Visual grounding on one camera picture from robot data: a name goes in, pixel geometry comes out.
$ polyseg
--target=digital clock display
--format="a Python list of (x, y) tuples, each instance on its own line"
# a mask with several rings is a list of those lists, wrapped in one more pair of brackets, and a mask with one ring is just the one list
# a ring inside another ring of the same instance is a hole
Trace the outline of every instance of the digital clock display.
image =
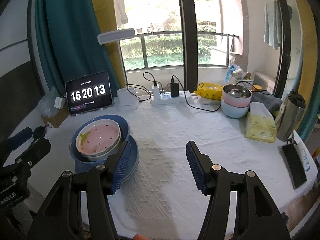
[(71, 102), (79, 102), (88, 98), (99, 97), (106, 94), (106, 85), (101, 83), (94, 87), (86, 87), (81, 90), (71, 92)]
[(113, 104), (107, 72), (67, 82), (66, 94), (70, 114), (79, 114)]

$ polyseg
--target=yellow wall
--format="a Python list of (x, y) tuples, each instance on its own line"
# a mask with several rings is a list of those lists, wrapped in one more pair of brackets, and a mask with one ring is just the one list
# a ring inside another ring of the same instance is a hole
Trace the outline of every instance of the yellow wall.
[[(113, 0), (92, 0), (92, 4), (101, 33), (116, 31), (117, 24)], [(123, 87), (126, 82), (117, 43), (112, 42), (105, 46), (119, 84)]]
[(296, 1), (299, 9), (303, 33), (303, 63), (298, 92), (305, 99), (307, 109), (316, 77), (318, 51), (317, 33), (315, 21), (309, 3), (307, 2), (307, 0)]

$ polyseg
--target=balcony railing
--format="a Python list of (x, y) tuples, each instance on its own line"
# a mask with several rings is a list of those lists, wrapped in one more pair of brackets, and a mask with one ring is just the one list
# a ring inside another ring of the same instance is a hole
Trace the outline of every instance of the balcony railing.
[[(199, 64), (200, 67), (229, 67), (229, 58), (230, 58), (230, 37), (232, 38), (231, 43), (233, 43), (234, 38), (239, 38), (239, 36), (234, 34), (226, 34), (226, 33), (217, 33), (217, 32), (206, 32), (206, 31), (198, 31), (198, 34), (206, 34), (206, 35), (216, 35), (221, 37), (226, 37), (226, 51), (218, 50), (217, 48), (210, 47), (212, 50), (216, 50), (219, 52), (223, 52), (226, 54), (225, 64)], [(149, 66), (148, 65), (148, 56), (147, 56), (147, 48), (146, 48), (146, 36), (155, 36), (155, 35), (164, 35), (164, 34), (182, 34), (181, 31), (164, 31), (164, 32), (151, 32), (151, 33), (138, 33), (135, 37), (141, 39), (141, 48), (142, 48), (142, 55), (143, 55), (143, 63), (144, 67), (142, 68), (133, 68), (133, 69), (126, 69), (127, 72), (136, 71), (136, 70), (146, 70), (148, 68), (172, 68), (172, 67), (182, 67), (183, 65), (157, 65), (157, 66)]]

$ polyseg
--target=hanging towel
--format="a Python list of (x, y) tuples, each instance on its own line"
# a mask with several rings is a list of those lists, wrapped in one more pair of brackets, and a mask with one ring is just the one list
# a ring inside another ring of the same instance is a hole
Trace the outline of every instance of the hanging towel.
[(279, 8), (276, 0), (267, 2), (265, 4), (265, 33), (264, 41), (273, 47), (278, 49), (281, 45), (281, 19), (279, 14)]

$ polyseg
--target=white tablecloth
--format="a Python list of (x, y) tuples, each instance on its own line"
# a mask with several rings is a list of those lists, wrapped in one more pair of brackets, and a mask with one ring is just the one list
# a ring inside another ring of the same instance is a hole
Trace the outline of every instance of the white tablecloth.
[[(278, 139), (267, 143), (245, 138), (245, 118), (228, 118), (221, 109), (209, 113), (184, 103), (151, 106), (146, 101), (132, 111), (121, 112), (114, 106), (103, 112), (69, 116), (58, 129), (48, 129), (46, 138), (52, 150), (32, 169), (29, 184), (45, 197), (63, 171), (74, 172), (74, 160), (69, 154), (71, 137), (83, 123), (105, 114), (118, 114), (129, 122), (130, 134), (140, 153), (135, 174), (115, 195), (108, 197), (121, 236), (140, 233), (151, 239), (198, 237), (210, 197), (197, 190), (193, 179), (185, 152), (190, 140), (213, 163), (228, 171), (242, 174), (255, 171), (280, 211), (306, 193), (316, 177), (316, 166), (310, 161), (308, 181), (293, 190), (278, 150), (284, 143)], [(232, 193), (227, 233), (233, 232), (235, 210), (236, 193)], [(85, 214), (83, 221), (88, 223)]]

